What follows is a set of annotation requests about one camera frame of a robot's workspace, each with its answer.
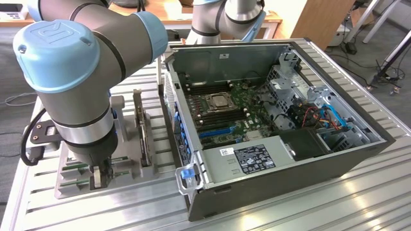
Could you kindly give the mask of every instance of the warning label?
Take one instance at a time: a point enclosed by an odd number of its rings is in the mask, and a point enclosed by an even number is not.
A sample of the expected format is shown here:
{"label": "warning label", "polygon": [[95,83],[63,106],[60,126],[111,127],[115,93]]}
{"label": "warning label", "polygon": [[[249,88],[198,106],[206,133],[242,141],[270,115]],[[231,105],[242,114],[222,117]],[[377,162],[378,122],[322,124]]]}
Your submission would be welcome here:
{"label": "warning label", "polygon": [[275,167],[265,145],[235,150],[237,158],[246,174]]}

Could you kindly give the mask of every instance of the ur robot arm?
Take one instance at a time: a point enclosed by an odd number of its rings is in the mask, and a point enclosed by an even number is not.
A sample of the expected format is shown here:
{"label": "ur robot arm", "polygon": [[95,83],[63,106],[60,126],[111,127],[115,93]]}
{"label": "ur robot arm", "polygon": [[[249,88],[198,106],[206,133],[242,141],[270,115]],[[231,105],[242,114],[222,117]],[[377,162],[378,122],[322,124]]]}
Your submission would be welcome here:
{"label": "ur robot arm", "polygon": [[107,0],[30,0],[38,23],[14,40],[26,80],[62,138],[76,159],[102,175],[110,173],[119,143],[108,91],[168,44],[154,14],[123,16],[108,5]]}
{"label": "ur robot arm", "polygon": [[194,0],[187,44],[221,43],[221,32],[251,42],[263,25],[265,0]]}

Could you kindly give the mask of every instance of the aluminum profile table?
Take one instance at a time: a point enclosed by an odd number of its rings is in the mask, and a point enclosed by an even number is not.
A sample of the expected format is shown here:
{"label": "aluminum profile table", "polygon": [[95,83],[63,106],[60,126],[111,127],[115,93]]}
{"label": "aluminum profile table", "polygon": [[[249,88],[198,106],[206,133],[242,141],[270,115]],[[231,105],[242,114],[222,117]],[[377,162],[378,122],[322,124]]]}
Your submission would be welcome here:
{"label": "aluminum profile table", "polygon": [[[395,137],[383,153],[362,162],[341,178],[197,222],[187,220],[179,194],[171,147],[156,91],[156,66],[139,70],[111,90],[126,97],[124,113],[134,112],[132,89],[143,89],[152,116],[160,177],[123,188],[66,198],[54,197],[58,153],[35,167],[20,161],[2,224],[7,230],[411,230],[411,130],[377,101],[323,51],[293,39]],[[322,84],[313,70],[303,73]],[[36,104],[35,114],[40,109]]]}

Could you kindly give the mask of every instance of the gray floor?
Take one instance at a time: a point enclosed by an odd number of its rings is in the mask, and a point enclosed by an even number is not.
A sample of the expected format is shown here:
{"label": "gray floor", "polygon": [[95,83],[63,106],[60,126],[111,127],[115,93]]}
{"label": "gray floor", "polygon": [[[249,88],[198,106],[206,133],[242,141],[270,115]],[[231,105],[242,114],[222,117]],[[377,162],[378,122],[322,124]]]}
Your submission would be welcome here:
{"label": "gray floor", "polygon": [[[366,36],[367,30],[369,29],[366,29],[358,36],[357,45],[359,52],[357,55],[350,55],[350,59],[359,62],[363,66],[375,66],[375,59],[378,59],[379,62],[383,61],[395,45],[403,39],[406,33],[386,23],[370,43],[366,45],[362,43],[362,39]],[[0,86],[3,86],[0,91],[0,100],[4,100],[12,95],[32,92],[32,89],[24,81],[23,73],[12,52],[12,38],[16,32],[16,28],[0,28]],[[335,48],[330,54],[345,55],[338,48]],[[371,78],[374,75],[374,69],[361,68],[354,63],[347,63],[345,58],[334,58],[341,65],[350,68],[363,77]],[[378,89],[374,89],[373,94],[410,126],[411,117],[409,116],[409,111],[411,110],[411,103],[407,101],[409,98],[411,98],[411,89],[409,88],[409,86],[411,86],[411,52],[405,58],[402,69],[410,76],[407,76],[409,78],[402,80],[399,83],[399,85],[405,86],[401,90],[401,94],[395,96],[390,95],[393,88],[390,85],[378,86]],[[359,83],[365,85],[363,80],[358,77],[355,78]],[[35,97],[31,96],[27,99],[22,99],[19,102],[30,102],[34,99]],[[30,122],[32,109],[32,105],[23,107],[8,107],[4,104],[0,104],[0,133],[22,132]],[[0,155],[18,154],[19,142],[20,135],[0,135]],[[0,220],[6,209],[6,206],[2,205],[2,203],[7,202],[8,199],[18,161],[19,157],[0,157]]]}

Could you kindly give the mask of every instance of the circuit board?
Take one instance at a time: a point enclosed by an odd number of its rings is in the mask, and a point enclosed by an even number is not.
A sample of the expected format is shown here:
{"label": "circuit board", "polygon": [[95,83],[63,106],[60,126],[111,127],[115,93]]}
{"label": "circuit board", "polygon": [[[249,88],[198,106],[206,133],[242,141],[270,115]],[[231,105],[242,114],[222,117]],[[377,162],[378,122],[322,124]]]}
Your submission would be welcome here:
{"label": "circuit board", "polygon": [[243,112],[246,115],[245,118],[225,123],[225,127],[230,129],[225,134],[207,135],[207,137],[203,137],[206,133],[211,134],[211,132],[219,130],[207,129],[207,126],[197,123],[205,149],[266,138],[277,130],[263,102],[258,100],[257,89],[257,86],[250,86],[250,82],[238,81],[231,83],[229,92],[190,95],[187,97],[191,116],[195,121],[202,121],[206,115],[213,115],[214,113],[226,113],[229,115],[230,112]]}

